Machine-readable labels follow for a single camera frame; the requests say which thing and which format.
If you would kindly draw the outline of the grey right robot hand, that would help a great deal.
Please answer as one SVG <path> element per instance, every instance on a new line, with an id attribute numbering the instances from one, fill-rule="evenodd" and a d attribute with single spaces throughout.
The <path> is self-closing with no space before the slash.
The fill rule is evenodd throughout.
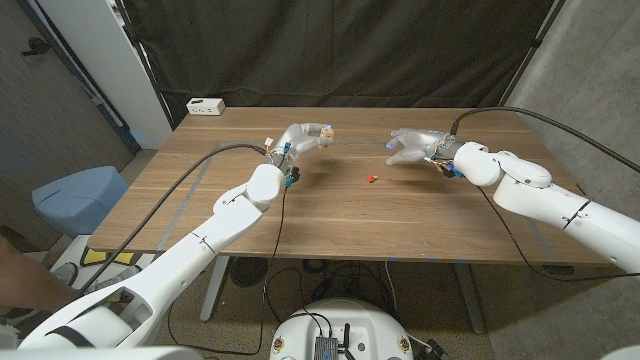
<path id="1" fill-rule="evenodd" d="M 414 163 L 421 160 L 452 160 L 464 145 L 454 135 L 436 130 L 401 128 L 391 132 L 388 149 L 402 145 L 403 149 L 386 160 L 387 165 Z"/>

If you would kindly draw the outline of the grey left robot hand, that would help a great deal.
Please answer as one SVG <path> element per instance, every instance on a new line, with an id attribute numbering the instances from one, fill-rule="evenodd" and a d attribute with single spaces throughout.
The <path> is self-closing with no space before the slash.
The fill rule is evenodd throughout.
<path id="1" fill-rule="evenodd" d="M 285 173 L 300 155 L 333 142 L 334 130 L 328 124 L 294 123 L 269 150 L 267 163 Z"/>

